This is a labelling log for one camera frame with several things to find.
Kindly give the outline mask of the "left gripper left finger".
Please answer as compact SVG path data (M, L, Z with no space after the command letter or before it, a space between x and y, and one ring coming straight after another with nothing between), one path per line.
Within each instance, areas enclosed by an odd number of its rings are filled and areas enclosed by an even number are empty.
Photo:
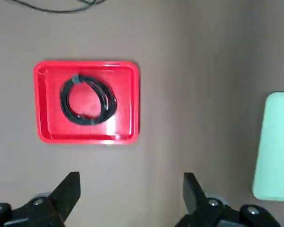
M80 198L80 173L70 172L49 195L13 209L0 203L0 227L63 227Z

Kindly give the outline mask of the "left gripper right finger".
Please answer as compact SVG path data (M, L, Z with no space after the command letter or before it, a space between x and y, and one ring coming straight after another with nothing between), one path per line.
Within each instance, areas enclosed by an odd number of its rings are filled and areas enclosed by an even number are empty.
M234 210L220 199L207 197L193 173L185 172L183 199L188 213L177 227L279 227L265 208L254 204Z

